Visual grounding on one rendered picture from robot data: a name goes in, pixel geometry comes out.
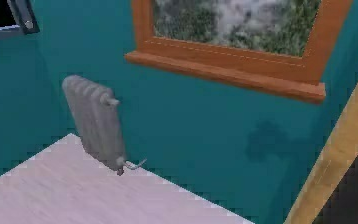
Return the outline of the grey radiator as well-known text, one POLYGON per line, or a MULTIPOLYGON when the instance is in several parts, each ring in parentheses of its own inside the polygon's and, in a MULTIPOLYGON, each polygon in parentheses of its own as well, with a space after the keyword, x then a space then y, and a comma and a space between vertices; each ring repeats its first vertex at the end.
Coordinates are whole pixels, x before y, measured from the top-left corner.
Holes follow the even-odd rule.
POLYGON ((127 163, 125 143, 117 107, 120 101, 113 91, 78 75, 67 76, 62 82, 69 109, 84 150, 119 176, 124 168, 135 170, 127 163))

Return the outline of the dark framed window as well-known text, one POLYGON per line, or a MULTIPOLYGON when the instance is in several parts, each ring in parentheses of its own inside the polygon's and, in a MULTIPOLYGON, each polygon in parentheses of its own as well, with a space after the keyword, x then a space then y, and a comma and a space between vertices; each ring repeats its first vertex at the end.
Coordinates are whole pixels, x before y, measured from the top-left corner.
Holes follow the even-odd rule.
POLYGON ((0 38, 39 31, 31 0, 0 0, 0 38))

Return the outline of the pale wooden door frame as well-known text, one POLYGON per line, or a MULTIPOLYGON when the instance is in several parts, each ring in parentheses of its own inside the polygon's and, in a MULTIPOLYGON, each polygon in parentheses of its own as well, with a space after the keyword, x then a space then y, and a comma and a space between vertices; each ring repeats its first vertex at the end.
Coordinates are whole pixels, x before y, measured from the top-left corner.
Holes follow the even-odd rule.
POLYGON ((283 224, 312 224, 358 155, 358 83, 283 224))

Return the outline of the brown wooden framed window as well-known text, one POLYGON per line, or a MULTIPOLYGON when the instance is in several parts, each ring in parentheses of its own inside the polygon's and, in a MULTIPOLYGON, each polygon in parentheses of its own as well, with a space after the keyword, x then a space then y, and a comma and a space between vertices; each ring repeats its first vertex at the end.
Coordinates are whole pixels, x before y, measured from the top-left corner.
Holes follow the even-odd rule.
POLYGON ((353 0, 322 0, 301 57, 157 37, 152 0, 131 0, 136 49, 130 63, 320 104, 322 75, 353 0))

